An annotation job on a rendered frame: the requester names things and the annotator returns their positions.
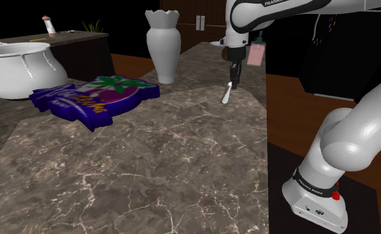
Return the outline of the pink soap dispenser bottle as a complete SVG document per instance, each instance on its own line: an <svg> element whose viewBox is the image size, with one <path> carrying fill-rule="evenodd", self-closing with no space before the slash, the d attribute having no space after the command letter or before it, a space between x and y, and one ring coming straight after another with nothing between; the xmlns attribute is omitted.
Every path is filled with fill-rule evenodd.
<svg viewBox="0 0 381 234"><path fill-rule="evenodd" d="M247 57L247 65L261 66L265 54L265 43L263 41L263 32L259 31L258 37L251 43Z"/></svg>

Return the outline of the silver spoon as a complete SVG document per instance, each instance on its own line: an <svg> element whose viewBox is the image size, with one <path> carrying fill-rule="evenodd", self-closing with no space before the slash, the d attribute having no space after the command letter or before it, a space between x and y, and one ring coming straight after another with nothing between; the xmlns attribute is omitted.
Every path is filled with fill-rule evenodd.
<svg viewBox="0 0 381 234"><path fill-rule="evenodd" d="M222 104L227 104L228 103L231 89L232 89L232 82L228 82L227 83L227 88L226 88L226 90L224 92L224 95L223 95L223 97L221 99L221 103Z"/></svg>

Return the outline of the dark wooden cabinet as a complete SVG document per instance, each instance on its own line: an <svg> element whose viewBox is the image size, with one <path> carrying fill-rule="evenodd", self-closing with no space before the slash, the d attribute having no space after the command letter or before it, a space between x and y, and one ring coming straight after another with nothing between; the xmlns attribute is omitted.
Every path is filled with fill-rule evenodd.
<svg viewBox="0 0 381 234"><path fill-rule="evenodd" d="M160 8L180 14L176 29L181 34L181 53L225 36L226 0L160 0Z"/></svg>

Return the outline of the tall white vase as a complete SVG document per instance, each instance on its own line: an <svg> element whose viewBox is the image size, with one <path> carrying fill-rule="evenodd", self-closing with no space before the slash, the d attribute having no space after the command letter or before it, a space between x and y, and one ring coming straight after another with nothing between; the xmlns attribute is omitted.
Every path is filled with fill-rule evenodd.
<svg viewBox="0 0 381 234"><path fill-rule="evenodd" d="M147 10L145 16L150 25L146 42L154 63L158 82L172 84L181 51L181 35L176 29L179 12L176 10Z"/></svg>

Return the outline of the black refrigerator with magnets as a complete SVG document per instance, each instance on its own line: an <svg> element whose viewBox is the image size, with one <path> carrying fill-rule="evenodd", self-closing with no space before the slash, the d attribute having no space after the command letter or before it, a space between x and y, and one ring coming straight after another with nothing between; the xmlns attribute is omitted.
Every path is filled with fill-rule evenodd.
<svg viewBox="0 0 381 234"><path fill-rule="evenodd" d="M381 12L321 15L299 72L305 92L360 100L381 83Z"/></svg>

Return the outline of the green plant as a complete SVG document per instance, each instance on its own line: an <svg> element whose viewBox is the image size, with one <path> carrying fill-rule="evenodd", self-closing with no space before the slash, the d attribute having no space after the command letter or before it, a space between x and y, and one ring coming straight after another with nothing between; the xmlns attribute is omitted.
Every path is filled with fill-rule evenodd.
<svg viewBox="0 0 381 234"><path fill-rule="evenodd" d="M82 24L83 24L83 26L87 32L94 32L94 33L103 32L104 29L100 28L99 23L100 23L100 20L97 20L97 22L95 22L95 23L89 23L89 24L86 24L84 21L82 22Z"/></svg>

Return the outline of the blue palm tree sign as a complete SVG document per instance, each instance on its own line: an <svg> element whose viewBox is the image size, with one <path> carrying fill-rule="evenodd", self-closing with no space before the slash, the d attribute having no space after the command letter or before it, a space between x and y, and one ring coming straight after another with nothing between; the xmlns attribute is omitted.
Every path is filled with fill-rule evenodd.
<svg viewBox="0 0 381 234"><path fill-rule="evenodd" d="M112 118L135 109L143 100L160 97L160 87L120 75L98 76L81 85L66 84L34 90L29 96L41 112L82 122L91 132L109 126Z"/></svg>

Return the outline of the dark wooden counter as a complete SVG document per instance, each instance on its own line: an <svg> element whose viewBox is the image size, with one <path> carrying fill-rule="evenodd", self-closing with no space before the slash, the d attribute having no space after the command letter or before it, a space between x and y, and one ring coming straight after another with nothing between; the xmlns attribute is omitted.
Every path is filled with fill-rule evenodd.
<svg viewBox="0 0 381 234"><path fill-rule="evenodd" d="M69 78L91 81L97 76L115 75L107 33L87 31L59 32L56 37L48 34L29 35L1 39L2 43L24 43L31 39L47 38L40 41L51 45L53 56L61 63Z"/></svg>

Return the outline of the white brown-capped grinder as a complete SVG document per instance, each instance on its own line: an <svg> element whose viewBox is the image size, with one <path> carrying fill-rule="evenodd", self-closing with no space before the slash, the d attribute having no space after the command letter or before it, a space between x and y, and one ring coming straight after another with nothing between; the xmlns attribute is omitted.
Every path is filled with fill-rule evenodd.
<svg viewBox="0 0 381 234"><path fill-rule="evenodd" d="M42 17L42 20L44 21L44 23L46 25L49 37L56 37L57 32L55 31L55 28L53 27L53 24L51 22L51 18L45 15L44 17Z"/></svg>

